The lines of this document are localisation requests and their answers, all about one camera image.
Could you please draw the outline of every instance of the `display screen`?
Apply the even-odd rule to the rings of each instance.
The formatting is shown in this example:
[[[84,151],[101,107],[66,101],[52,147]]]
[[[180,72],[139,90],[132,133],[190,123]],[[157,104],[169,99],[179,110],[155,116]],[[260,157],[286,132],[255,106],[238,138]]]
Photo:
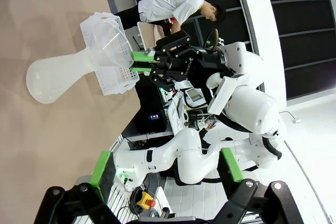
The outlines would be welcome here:
[[[159,119],[159,118],[160,118],[160,115],[159,115],[159,114],[150,115],[149,118],[150,118],[151,120]]]
[[[197,102],[203,98],[195,89],[190,89],[187,91],[187,93],[193,102]]]

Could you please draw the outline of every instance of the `human hand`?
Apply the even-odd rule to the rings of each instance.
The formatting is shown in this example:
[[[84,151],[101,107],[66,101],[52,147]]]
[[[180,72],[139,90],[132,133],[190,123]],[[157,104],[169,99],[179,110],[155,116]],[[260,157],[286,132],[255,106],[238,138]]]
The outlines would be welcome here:
[[[207,131],[209,131],[209,130],[213,129],[215,126],[216,126],[215,123],[210,123],[210,124],[208,124],[208,127],[205,128],[205,129],[206,129]]]

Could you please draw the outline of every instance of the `screw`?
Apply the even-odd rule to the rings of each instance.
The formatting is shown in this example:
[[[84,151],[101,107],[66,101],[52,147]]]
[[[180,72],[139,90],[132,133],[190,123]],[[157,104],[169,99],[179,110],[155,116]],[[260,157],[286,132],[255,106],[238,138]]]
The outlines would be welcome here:
[[[245,185],[246,185],[247,187],[252,187],[252,186],[253,186],[253,182],[251,182],[251,181],[246,181]]]
[[[58,190],[58,189],[54,189],[54,190],[52,191],[52,194],[53,194],[53,195],[59,195],[60,192],[61,192],[60,190]]]
[[[280,190],[281,189],[281,184],[280,183],[275,183],[274,188],[277,189],[277,190]]]
[[[80,186],[80,187],[79,187],[79,190],[80,190],[80,191],[87,191],[87,190],[88,190],[88,187],[87,187],[87,186]]]

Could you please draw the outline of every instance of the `green panel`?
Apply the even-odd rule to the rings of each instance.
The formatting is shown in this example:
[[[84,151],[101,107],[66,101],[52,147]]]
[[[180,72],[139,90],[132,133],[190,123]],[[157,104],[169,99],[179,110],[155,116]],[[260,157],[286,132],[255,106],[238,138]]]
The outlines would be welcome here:
[[[152,71],[151,68],[130,68],[132,72],[150,72]]]
[[[134,61],[146,61],[146,62],[153,62],[153,56],[147,56],[145,52],[131,52],[132,59]]]
[[[94,171],[91,175],[90,182],[89,182],[91,186],[95,187],[98,190],[102,199],[103,199],[103,195],[101,193],[99,183],[100,183],[101,177],[103,175],[103,172],[106,167],[106,163],[109,160],[110,155],[111,155],[110,151],[101,152],[100,157],[96,163],[96,167],[94,168]]]
[[[241,174],[241,171],[236,162],[236,159],[234,155],[232,154],[231,149],[222,148],[220,152],[224,156],[224,159],[229,166],[233,181],[240,183],[244,178],[243,178],[243,175]]]

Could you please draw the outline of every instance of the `red emergency stop button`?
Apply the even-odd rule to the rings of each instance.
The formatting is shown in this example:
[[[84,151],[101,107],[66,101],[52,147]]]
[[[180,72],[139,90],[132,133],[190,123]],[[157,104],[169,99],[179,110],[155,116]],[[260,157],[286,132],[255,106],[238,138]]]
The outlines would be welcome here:
[[[147,205],[147,206],[150,206],[150,207],[155,207],[155,201],[154,201],[154,200],[150,200],[150,199],[148,199],[148,200],[146,201],[146,205]]]

